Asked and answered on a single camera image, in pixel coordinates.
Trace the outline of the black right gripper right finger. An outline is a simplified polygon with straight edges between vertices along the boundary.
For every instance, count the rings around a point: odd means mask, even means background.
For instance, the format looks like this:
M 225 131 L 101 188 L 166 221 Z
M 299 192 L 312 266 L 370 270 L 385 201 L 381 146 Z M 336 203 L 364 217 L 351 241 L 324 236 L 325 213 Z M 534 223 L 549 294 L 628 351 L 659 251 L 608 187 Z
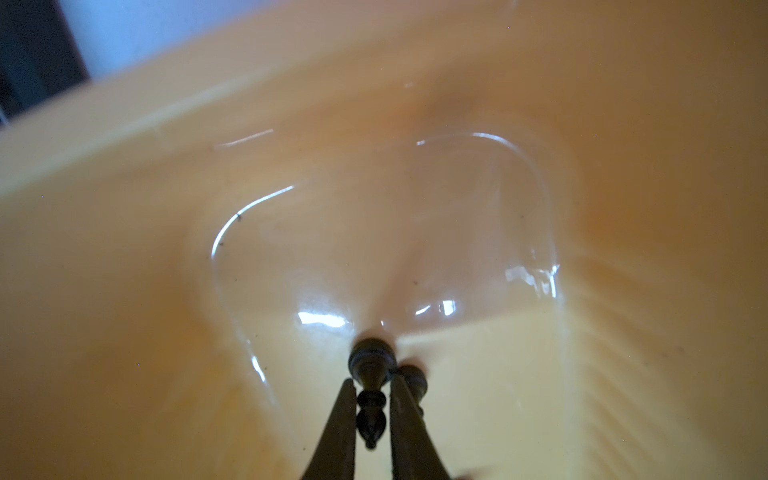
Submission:
M 390 439 L 394 479 L 449 479 L 419 405 L 401 375 L 391 380 Z

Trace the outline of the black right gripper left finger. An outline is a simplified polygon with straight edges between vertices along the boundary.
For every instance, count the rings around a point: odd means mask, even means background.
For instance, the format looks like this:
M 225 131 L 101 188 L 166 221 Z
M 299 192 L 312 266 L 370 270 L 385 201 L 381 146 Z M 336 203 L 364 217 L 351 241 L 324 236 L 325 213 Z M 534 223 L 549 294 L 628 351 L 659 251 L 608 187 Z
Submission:
M 357 395 L 352 378 L 342 382 L 302 479 L 352 480 L 355 475 Z

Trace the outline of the black chess bishop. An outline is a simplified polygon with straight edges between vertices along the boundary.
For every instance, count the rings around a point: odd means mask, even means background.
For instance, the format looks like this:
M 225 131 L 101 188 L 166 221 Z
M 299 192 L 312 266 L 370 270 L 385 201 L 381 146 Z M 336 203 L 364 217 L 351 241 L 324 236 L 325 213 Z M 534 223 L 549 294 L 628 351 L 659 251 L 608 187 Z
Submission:
M 381 339 L 360 340 L 349 356 L 349 373 L 362 387 L 357 395 L 356 428 L 368 450 L 376 448 L 386 430 L 387 400 L 382 387 L 391 380 L 396 367 L 394 350 Z

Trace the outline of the black chess pawn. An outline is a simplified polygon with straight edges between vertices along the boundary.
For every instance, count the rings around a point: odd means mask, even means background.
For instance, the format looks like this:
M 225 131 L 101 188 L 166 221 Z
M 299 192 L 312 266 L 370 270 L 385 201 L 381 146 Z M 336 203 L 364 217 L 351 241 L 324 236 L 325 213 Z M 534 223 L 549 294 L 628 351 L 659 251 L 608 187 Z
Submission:
M 425 373 L 416 365 L 403 364 L 398 368 L 397 374 L 404 379 L 420 416 L 424 417 L 421 401 L 428 390 L 428 382 Z

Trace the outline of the black white chess board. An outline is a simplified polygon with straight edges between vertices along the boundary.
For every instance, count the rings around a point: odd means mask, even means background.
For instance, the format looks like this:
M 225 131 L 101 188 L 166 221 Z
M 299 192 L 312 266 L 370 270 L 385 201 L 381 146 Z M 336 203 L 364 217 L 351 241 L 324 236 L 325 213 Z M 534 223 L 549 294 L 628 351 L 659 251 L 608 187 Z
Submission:
M 1 125 L 89 78 L 58 1 L 1 3 Z

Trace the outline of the yellow plastic tray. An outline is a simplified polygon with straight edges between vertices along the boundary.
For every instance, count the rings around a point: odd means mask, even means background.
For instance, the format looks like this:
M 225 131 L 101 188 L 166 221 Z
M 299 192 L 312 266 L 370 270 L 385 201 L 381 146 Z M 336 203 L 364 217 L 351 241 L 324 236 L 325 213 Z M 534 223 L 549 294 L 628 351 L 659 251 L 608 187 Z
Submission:
M 763 1 L 291 1 L 1 134 L 1 475 L 767 475 Z

